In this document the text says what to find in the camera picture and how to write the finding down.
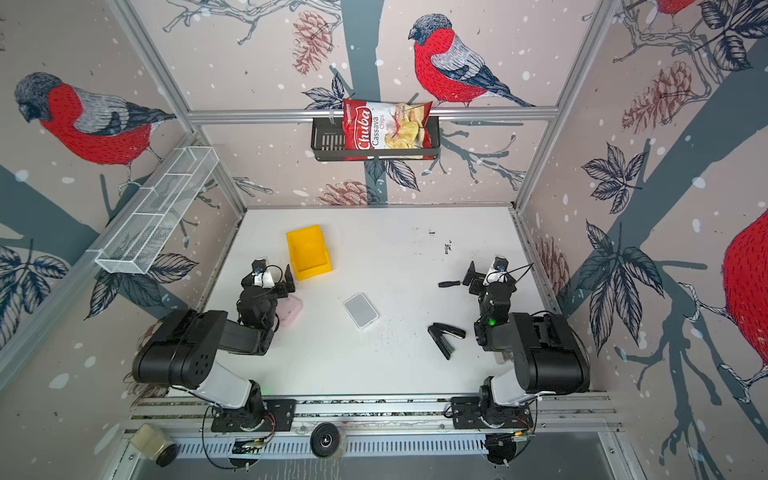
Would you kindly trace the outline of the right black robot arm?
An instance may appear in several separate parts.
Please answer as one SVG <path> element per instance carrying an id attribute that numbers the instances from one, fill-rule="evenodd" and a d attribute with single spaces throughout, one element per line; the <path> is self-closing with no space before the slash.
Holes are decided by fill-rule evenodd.
<path id="1" fill-rule="evenodd" d="M 488 377 L 479 390 L 480 418 L 492 427 L 542 396 L 584 393 L 590 386 L 587 357 L 562 315 L 512 310 L 517 283 L 508 260 L 500 256 L 486 273 L 471 263 L 462 280 L 478 299 L 478 345 L 508 356 L 512 363 L 506 373 Z"/>

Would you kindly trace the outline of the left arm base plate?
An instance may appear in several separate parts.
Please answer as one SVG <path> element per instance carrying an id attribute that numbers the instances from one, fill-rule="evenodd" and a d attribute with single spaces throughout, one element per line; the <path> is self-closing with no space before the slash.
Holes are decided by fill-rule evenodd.
<path id="1" fill-rule="evenodd" d="M 288 432 L 297 406 L 295 399 L 266 398 L 240 409 L 220 409 L 213 414 L 215 433 Z"/>

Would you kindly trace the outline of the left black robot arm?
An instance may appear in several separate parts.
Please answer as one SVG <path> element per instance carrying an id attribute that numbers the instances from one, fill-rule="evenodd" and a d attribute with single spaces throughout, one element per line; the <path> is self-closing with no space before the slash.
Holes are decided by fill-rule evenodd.
<path id="1" fill-rule="evenodd" d="M 165 317 L 137 353 L 132 377 L 208 403 L 214 432 L 287 431 L 295 403 L 266 401 L 256 381 L 235 374 L 216 355 L 266 355 L 281 324 L 279 301 L 295 292 L 291 268 L 257 259 L 241 287 L 235 320 L 223 310 L 175 311 Z"/>

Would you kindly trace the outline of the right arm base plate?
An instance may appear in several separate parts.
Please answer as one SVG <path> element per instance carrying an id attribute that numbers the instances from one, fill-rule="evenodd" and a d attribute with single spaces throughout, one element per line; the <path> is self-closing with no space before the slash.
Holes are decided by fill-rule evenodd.
<path id="1" fill-rule="evenodd" d="M 457 430 L 532 430 L 534 420 L 527 407 L 499 406 L 479 396 L 456 396 L 444 414 Z"/>

